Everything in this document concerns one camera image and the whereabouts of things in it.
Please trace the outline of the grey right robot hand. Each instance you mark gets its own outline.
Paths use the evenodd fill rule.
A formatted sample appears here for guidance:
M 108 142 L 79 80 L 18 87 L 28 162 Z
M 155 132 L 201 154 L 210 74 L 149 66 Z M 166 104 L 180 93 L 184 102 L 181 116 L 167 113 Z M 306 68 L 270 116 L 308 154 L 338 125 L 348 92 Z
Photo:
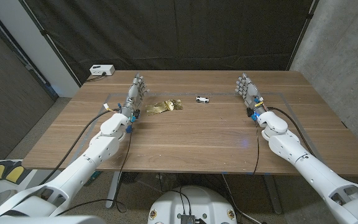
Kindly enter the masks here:
M 253 120 L 267 111 L 262 95 L 246 73 L 237 79 L 235 92 L 241 95 L 247 107 L 247 115 Z

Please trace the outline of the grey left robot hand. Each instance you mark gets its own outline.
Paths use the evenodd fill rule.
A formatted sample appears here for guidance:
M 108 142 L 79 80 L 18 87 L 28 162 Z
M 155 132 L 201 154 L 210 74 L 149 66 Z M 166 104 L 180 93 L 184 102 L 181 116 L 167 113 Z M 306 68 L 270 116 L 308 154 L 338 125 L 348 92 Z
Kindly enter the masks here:
M 129 87 L 126 100 L 121 108 L 121 114 L 128 118 L 132 118 L 140 111 L 144 95 L 149 92 L 145 84 L 144 77 L 137 73 L 133 79 L 132 85 Z

